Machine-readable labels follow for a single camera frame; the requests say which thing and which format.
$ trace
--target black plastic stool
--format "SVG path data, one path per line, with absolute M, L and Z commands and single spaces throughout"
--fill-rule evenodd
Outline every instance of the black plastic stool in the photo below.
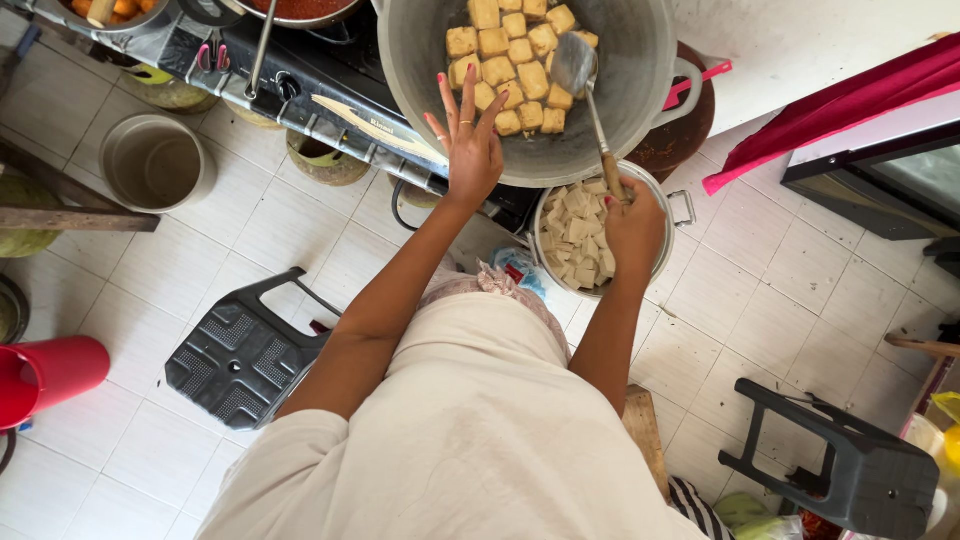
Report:
M 217 302 L 167 360 L 167 384 L 232 430 L 258 430 L 306 376 L 332 331 L 307 336 L 260 302 L 292 282 L 338 317 L 291 268 Z
M 751 380 L 737 380 L 733 388 L 754 400 L 754 418 L 743 456 L 720 452 L 720 463 L 853 532 L 890 540 L 915 540 L 926 532 L 940 477 L 932 456 L 813 394 L 806 394 L 810 403 L 830 418 Z M 754 467 L 767 409 L 827 440 L 819 476 L 798 468 L 785 482 Z

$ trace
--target red sauce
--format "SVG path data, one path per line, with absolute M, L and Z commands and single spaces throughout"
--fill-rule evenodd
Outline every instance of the red sauce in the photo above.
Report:
M 258 10 L 266 13 L 270 10 L 270 0 L 252 0 Z M 353 0 L 277 0 L 276 18 L 280 19 L 319 19 L 342 10 Z

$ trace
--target woman's left hand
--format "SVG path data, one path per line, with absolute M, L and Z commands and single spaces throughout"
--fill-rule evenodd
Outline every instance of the woman's left hand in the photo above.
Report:
M 423 115 L 450 156 L 450 190 L 444 198 L 462 203 L 470 208 L 470 211 L 483 204 L 503 174 L 503 148 L 500 146 L 500 137 L 493 128 L 493 120 L 510 97 L 509 90 L 498 95 L 474 127 L 476 106 L 473 91 L 478 68 L 478 65 L 473 64 L 467 68 L 463 106 L 460 110 L 457 110 L 457 102 L 453 98 L 446 75 L 437 74 L 449 132 L 433 114 L 427 112 Z

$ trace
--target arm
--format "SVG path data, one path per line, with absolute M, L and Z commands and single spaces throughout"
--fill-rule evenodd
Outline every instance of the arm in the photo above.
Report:
M 616 276 L 569 367 L 600 390 L 623 417 L 636 320 L 663 243 L 666 216 L 644 183 L 627 177 L 621 182 L 636 193 L 636 200 L 627 207 L 613 197 L 605 201 L 610 212 L 607 243 L 616 260 Z
M 468 68 L 459 112 L 446 76 L 437 76 L 449 134 L 433 115 L 425 115 L 450 155 L 449 192 L 420 230 L 349 305 L 313 369 L 276 418 L 305 409 L 328 410 L 345 419 L 356 412 L 383 381 L 396 345 L 444 253 L 499 181 L 503 152 L 493 131 L 493 119 L 509 92 L 497 96 L 474 129 L 476 68 Z

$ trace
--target pot handle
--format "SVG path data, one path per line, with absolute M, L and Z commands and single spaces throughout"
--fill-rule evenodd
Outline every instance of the pot handle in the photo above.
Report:
M 653 125 L 650 126 L 651 129 L 687 116 L 700 101 L 700 90 L 704 87 L 704 74 L 700 72 L 700 68 L 682 58 L 678 58 L 673 61 L 673 72 L 677 77 L 686 77 L 690 80 L 690 95 L 676 109 L 664 110 L 654 116 Z
M 678 221 L 674 223 L 674 226 L 677 228 L 688 227 L 697 222 L 697 214 L 693 211 L 693 199 L 690 197 L 690 192 L 686 189 L 681 189 L 680 191 L 674 191 L 666 196 L 667 199 L 673 199 L 674 197 L 683 197 L 686 202 L 686 213 L 690 215 L 690 219 L 684 221 Z

